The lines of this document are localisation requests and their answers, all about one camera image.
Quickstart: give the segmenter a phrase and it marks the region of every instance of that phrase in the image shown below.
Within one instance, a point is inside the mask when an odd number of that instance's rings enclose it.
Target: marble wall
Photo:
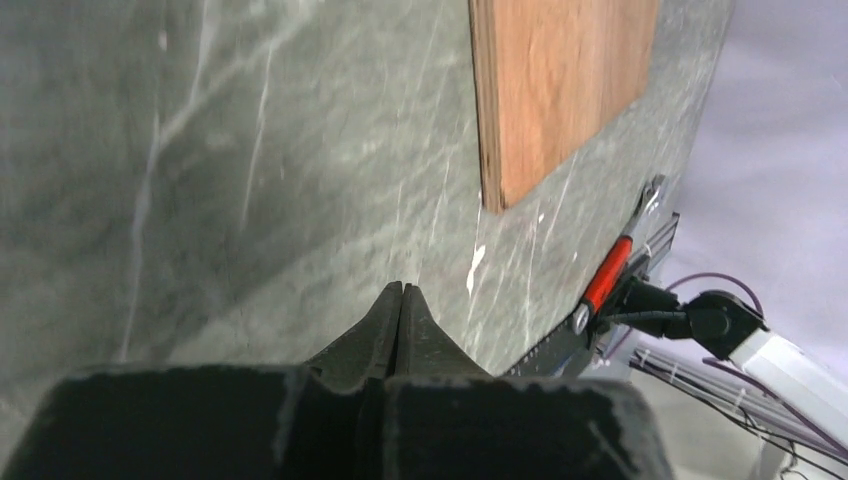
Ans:
[[[679,176],[731,7],[665,0],[645,97],[496,217],[465,1],[0,1],[3,415],[92,363],[301,360],[395,279],[503,370]]]

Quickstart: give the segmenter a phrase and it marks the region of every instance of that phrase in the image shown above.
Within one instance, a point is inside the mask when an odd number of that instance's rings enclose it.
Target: plywood board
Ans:
[[[642,94],[659,0],[469,3],[483,202],[499,213]]]

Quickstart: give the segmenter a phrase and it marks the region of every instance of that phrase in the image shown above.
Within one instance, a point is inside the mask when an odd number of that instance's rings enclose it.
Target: purple cable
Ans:
[[[702,273],[696,273],[694,275],[689,275],[688,277],[683,277],[680,280],[673,282],[671,285],[669,285],[666,288],[666,290],[668,290],[668,291],[674,290],[675,288],[677,288],[677,287],[679,287],[679,286],[681,286],[685,283],[689,283],[693,280],[698,280],[700,278],[720,278],[722,280],[727,280],[728,282],[733,283],[737,287],[744,290],[745,293],[749,297],[751,297],[751,301],[754,302],[754,308],[757,310],[757,313],[759,313],[760,316],[763,315],[763,304],[760,303],[760,299],[757,298],[757,294],[754,293],[754,291],[751,289],[751,287],[749,287],[748,285],[745,285],[745,282],[743,282],[742,280],[739,280],[736,277],[732,277],[732,276],[724,274],[724,273],[702,272]]]
[[[836,440],[831,438],[831,436],[828,435],[827,432],[825,432],[821,428],[817,427],[813,422],[807,420],[807,417],[805,417],[804,414],[802,414],[798,410],[795,410],[795,408],[793,408],[792,405],[789,405],[788,403],[784,402],[783,399],[778,397],[768,387],[766,387],[762,383],[754,380],[753,378],[749,377],[748,375],[745,375],[744,373],[742,373],[742,372],[740,372],[736,369],[733,369],[733,368],[730,368],[726,365],[723,365],[717,358],[707,357],[707,358],[702,359],[701,362],[703,362],[704,365],[708,365],[710,367],[717,368],[724,373],[727,373],[729,375],[733,375],[734,377],[744,381],[748,385],[751,385],[754,388],[758,388],[758,389],[762,390],[763,392],[765,392],[766,395],[768,395],[768,396],[772,397],[773,399],[777,400],[778,402],[780,402],[780,404],[783,406],[783,408],[785,408],[789,413],[794,415],[795,418],[797,418],[799,422],[803,423],[805,427],[809,428],[816,435],[821,437],[822,440],[829,443],[831,447],[833,447],[836,451],[838,451],[840,453],[840,455],[842,455],[846,460],[848,460],[848,450],[846,450],[845,447],[843,447],[842,445],[839,444],[839,442],[837,442]]]

